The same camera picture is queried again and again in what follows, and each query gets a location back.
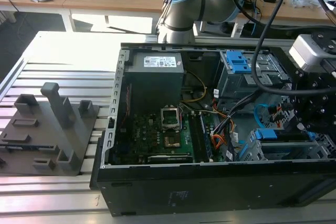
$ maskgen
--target wire bundle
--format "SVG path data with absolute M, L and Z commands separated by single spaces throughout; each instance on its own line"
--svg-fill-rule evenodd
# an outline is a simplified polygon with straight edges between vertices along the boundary
M 215 134 L 211 137 L 211 142 L 213 143 L 213 145 L 215 147 L 215 150 L 217 150 L 222 144 L 227 145 L 225 137 L 221 136 L 221 135 L 217 135 L 217 134 Z
M 247 104 L 254 102 L 260 95 L 262 94 L 261 90 L 256 90 L 253 93 L 245 96 L 241 100 L 239 100 L 227 113 L 226 119 L 222 121 L 215 129 L 213 134 L 220 134 L 223 129 L 228 126 L 229 120 L 231 120 L 231 117 L 239 110 L 241 110 L 243 107 L 245 107 Z

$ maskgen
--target label sticker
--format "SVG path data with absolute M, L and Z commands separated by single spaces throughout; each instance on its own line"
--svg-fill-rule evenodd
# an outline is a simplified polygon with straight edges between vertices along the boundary
M 176 68 L 175 57 L 151 57 L 144 58 L 145 68 Z
M 219 98 L 219 90 L 218 89 L 214 89 L 214 97 Z
M 236 143 L 238 143 L 238 133 L 237 132 L 234 132 L 234 133 L 232 133 L 232 135 L 233 135 L 233 141 L 235 141 Z
M 233 154 L 229 151 L 226 151 L 226 156 L 232 161 L 233 160 Z

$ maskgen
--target power supply label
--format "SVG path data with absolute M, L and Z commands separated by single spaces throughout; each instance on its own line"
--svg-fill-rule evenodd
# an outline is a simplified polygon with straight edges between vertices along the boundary
M 144 58 L 143 66 L 145 68 L 176 68 L 175 57 L 152 57 Z

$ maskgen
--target blue cable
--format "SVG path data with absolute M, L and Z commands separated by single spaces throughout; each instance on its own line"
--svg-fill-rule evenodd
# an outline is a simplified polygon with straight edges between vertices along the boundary
M 264 108 L 268 108 L 269 105 L 267 104 L 257 104 L 255 107 L 254 107 L 254 112 L 253 112 L 253 115 L 254 115 L 254 119 L 256 120 L 257 124 L 259 125 L 260 128 L 265 128 L 265 126 L 263 125 L 263 123 L 260 121 L 259 119 L 259 116 L 258 116 L 258 107 L 264 107 Z

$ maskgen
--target table leg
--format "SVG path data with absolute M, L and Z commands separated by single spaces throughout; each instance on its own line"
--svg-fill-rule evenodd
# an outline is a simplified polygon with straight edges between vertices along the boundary
M 72 19 L 71 14 L 61 14 L 61 15 L 65 26 L 65 31 L 76 31 L 75 23 Z
M 206 21 L 201 21 L 201 25 L 199 27 L 200 29 L 200 32 L 203 32 L 205 31 L 205 28 L 206 28 Z
M 6 15 L 6 18 L 8 19 L 9 22 L 11 22 L 11 23 L 15 23 L 16 22 L 16 18 L 14 16 L 14 12 L 11 12 L 11 11 L 8 11 L 8 10 L 5 10 L 3 12 Z
M 232 33 L 231 33 L 231 38 L 239 38 L 240 35 L 242 34 L 243 27 L 245 24 L 245 20 L 236 18 L 235 20 L 235 26 L 233 27 Z

